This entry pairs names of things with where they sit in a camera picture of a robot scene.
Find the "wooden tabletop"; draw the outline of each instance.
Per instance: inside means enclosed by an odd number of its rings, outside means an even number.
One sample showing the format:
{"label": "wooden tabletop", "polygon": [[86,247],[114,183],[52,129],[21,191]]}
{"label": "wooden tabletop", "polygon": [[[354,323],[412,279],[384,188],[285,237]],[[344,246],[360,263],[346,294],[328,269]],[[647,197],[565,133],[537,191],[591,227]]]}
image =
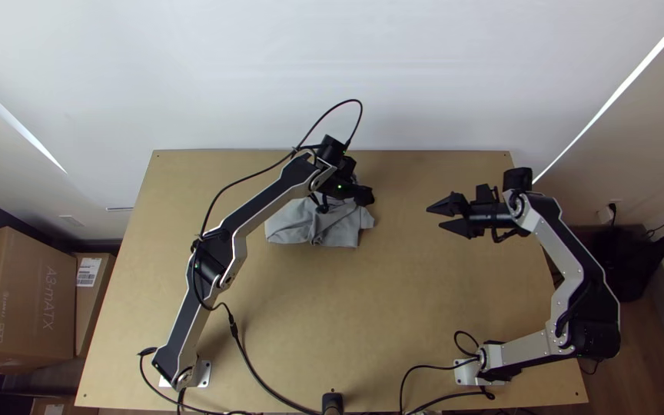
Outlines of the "wooden tabletop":
{"label": "wooden tabletop", "polygon": [[[174,410],[144,385],[137,352],[161,346],[186,290],[189,247],[217,191],[281,158],[282,151],[156,151],[124,236],[78,391],[77,405]],[[502,151],[351,151],[362,184],[376,197],[376,226],[357,249],[277,245],[262,226],[230,290],[247,353],[264,380],[318,410],[323,393],[345,396],[346,410],[398,410],[401,377],[415,364],[451,365],[463,357],[455,330],[477,340],[512,340],[544,327],[553,283],[533,237],[494,244],[468,241],[437,224],[425,208],[451,191],[475,196],[501,185],[512,167]],[[216,226],[278,176],[278,170],[225,192]],[[198,353],[213,362],[209,387],[188,404],[209,410],[286,412],[247,371],[227,328],[213,313]],[[157,385],[158,372],[145,365]],[[405,407],[469,390],[451,371],[421,370],[407,381]],[[525,369],[505,387],[433,407],[455,410],[534,407],[587,401],[575,360]],[[163,391],[175,397],[171,389]]]}

